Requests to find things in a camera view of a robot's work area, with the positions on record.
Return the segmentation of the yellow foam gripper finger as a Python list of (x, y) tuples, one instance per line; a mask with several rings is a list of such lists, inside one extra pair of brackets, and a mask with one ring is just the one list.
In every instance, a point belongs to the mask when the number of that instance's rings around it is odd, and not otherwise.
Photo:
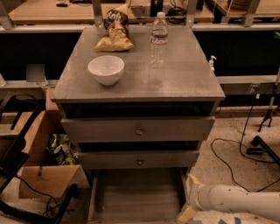
[(188, 204), (184, 204), (180, 214), (178, 215), (177, 221), (187, 222), (192, 219), (197, 214), (197, 212), (198, 211), (195, 208)]
[(199, 185), (199, 184), (200, 184), (200, 181), (194, 175), (192, 175), (191, 173), (189, 173), (187, 175), (186, 186), (187, 186), (188, 190), (190, 190), (193, 186)]

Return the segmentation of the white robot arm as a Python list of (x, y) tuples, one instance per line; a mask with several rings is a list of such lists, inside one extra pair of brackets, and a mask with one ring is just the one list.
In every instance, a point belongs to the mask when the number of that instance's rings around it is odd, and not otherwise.
[(280, 192), (247, 192), (234, 185), (204, 185), (187, 175), (187, 201), (178, 220), (189, 221), (198, 211), (226, 214), (248, 213), (271, 221), (280, 221)]

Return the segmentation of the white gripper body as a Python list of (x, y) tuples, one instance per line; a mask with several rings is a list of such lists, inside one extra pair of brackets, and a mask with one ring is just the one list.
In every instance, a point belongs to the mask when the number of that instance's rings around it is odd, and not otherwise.
[(191, 186), (190, 192), (189, 192), (189, 204), (191, 207), (193, 207), (196, 210), (205, 210), (206, 207), (203, 204), (203, 197), (204, 194), (202, 193), (202, 190), (205, 188), (205, 185), (202, 184), (195, 184)]

